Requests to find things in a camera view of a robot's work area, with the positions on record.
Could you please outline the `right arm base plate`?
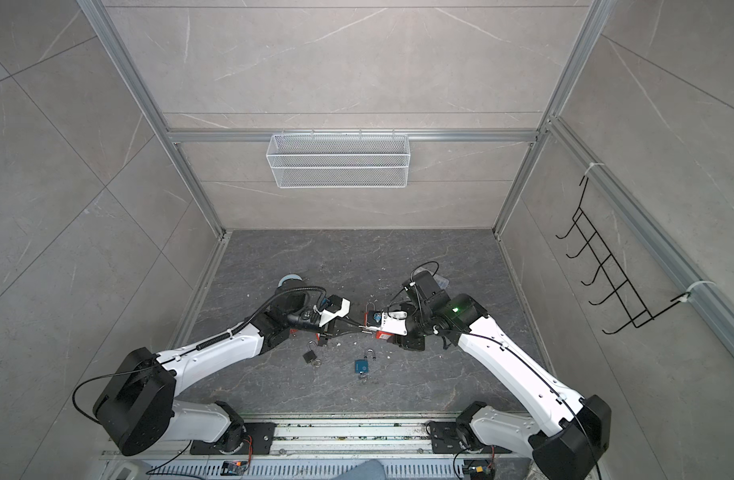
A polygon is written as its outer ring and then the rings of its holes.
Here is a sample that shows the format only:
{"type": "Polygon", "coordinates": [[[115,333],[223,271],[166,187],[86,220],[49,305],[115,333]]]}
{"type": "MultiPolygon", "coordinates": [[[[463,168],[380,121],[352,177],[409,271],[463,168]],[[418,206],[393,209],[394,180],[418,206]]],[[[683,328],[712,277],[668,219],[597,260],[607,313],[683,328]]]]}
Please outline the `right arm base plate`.
{"type": "Polygon", "coordinates": [[[428,421],[425,424],[425,430],[431,440],[432,451],[435,454],[451,454],[460,451],[510,453],[510,450],[500,446],[485,445],[475,437],[468,427],[459,426],[454,421],[428,421]]]}

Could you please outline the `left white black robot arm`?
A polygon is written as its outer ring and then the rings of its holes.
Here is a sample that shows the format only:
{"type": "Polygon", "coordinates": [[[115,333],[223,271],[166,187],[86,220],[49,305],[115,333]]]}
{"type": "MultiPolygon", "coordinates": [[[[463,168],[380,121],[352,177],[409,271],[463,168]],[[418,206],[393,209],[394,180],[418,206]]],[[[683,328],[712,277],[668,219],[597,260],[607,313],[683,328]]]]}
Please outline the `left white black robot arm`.
{"type": "Polygon", "coordinates": [[[233,364],[269,352],[293,330],[312,332],[320,343],[363,332],[350,309],[349,300],[288,275],[255,311],[218,334],[158,353],[145,347],[131,351],[116,372],[103,375],[105,388],[92,409],[81,414],[100,425],[124,456],[159,441],[191,441],[232,454],[249,444],[242,417],[224,401],[183,402],[179,395],[233,364]]]}

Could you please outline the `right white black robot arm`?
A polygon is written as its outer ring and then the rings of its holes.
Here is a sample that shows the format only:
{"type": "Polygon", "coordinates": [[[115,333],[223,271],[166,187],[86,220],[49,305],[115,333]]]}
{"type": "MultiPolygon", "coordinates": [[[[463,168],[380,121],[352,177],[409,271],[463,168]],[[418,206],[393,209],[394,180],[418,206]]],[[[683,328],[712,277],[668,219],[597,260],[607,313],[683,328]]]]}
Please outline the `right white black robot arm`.
{"type": "Polygon", "coordinates": [[[477,401],[456,419],[465,451],[488,447],[531,459],[548,479],[584,479],[598,472],[609,448],[612,411],[599,396],[583,396],[524,352],[468,294],[451,297],[427,270],[402,286],[408,299],[368,313],[365,322],[405,350],[442,338],[482,364],[522,404],[523,415],[477,401]]]}

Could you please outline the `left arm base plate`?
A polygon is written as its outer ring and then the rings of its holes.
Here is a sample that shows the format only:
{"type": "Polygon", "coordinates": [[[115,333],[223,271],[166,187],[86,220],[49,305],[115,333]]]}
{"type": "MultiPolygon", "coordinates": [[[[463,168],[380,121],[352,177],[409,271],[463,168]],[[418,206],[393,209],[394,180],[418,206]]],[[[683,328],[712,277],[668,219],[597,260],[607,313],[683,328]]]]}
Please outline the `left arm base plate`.
{"type": "Polygon", "coordinates": [[[274,440],[276,424],[272,422],[244,423],[231,426],[217,442],[194,441],[191,455],[242,455],[252,453],[267,455],[274,440]]]}

